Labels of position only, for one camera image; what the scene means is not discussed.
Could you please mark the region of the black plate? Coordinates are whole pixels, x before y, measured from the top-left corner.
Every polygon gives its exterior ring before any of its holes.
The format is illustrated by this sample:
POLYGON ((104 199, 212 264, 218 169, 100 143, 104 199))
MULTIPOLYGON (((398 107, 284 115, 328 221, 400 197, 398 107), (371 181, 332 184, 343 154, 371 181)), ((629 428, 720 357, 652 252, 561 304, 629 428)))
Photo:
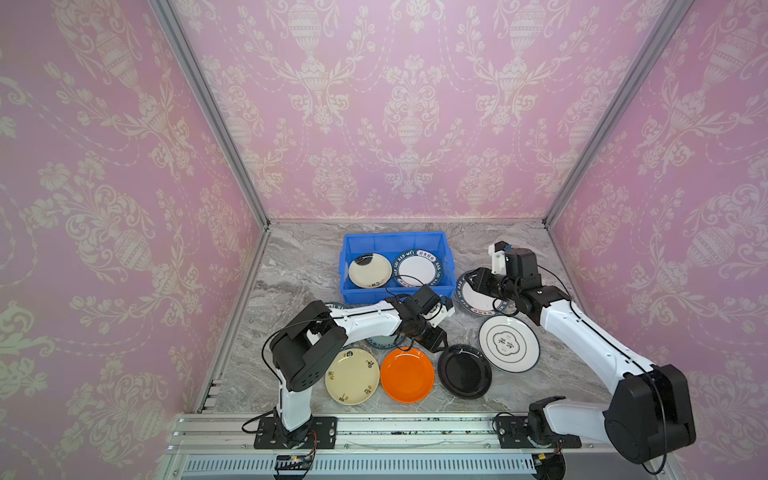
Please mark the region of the black plate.
POLYGON ((454 396, 466 400, 483 397, 491 387, 493 370, 477 348, 455 344, 445 349, 438 360, 441 384, 454 396))

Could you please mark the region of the white plate quatrefoil emblem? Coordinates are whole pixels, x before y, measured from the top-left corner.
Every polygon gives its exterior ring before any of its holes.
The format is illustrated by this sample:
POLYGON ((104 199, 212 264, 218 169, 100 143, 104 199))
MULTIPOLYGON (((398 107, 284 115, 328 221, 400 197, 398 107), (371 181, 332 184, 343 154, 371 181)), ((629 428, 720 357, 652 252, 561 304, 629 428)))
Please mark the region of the white plate quatrefoil emblem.
POLYGON ((538 337, 515 317, 487 319, 478 334, 480 350, 492 366, 508 373, 533 369, 541 355, 538 337))

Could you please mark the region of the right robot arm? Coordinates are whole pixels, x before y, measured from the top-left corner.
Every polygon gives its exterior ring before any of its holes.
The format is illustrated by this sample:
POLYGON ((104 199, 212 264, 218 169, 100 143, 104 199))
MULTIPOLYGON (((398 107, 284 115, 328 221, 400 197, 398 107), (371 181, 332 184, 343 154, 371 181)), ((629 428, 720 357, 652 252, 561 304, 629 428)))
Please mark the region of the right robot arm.
POLYGON ((626 460, 644 464, 695 443, 689 386, 681 370, 632 351, 593 322, 566 291, 544 284, 532 250, 500 241, 488 252, 491 265, 471 271, 471 288, 513 303, 573 351, 611 395, 607 405, 558 397, 532 403, 528 431, 536 444, 572 435, 609 443, 626 460))

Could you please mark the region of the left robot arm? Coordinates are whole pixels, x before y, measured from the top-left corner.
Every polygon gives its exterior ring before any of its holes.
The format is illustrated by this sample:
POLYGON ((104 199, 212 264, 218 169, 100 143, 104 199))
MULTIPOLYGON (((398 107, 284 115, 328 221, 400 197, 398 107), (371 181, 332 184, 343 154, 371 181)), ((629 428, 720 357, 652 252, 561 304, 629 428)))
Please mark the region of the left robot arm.
POLYGON ((404 335, 437 353, 448 346, 439 324, 453 313, 452 300, 427 286, 355 308, 331 308, 320 300, 307 304, 262 348, 271 354, 265 364, 278 379, 275 418, 283 431, 308 429, 311 389, 345 346, 375 336, 404 335))

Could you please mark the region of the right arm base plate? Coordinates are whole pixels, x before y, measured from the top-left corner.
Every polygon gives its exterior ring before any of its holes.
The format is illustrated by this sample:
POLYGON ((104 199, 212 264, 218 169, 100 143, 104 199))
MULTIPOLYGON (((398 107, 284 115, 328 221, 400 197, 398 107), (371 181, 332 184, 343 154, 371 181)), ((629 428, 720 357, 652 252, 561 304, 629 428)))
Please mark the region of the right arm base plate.
POLYGON ((491 428, 497 435, 502 449, 555 449, 556 447, 578 449, 582 447, 578 436, 555 434, 537 417, 530 420, 527 416, 501 412, 491 421, 491 428))

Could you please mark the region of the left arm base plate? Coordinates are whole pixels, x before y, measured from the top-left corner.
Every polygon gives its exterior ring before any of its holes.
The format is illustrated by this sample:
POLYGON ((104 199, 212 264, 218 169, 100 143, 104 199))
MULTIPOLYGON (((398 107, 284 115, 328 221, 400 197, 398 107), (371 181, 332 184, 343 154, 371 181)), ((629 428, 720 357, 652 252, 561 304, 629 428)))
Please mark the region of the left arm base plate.
POLYGON ((332 450, 336 444, 338 418, 311 417, 298 429, 289 432, 280 419, 268 416, 259 420, 254 434, 256 450, 311 449, 332 450))

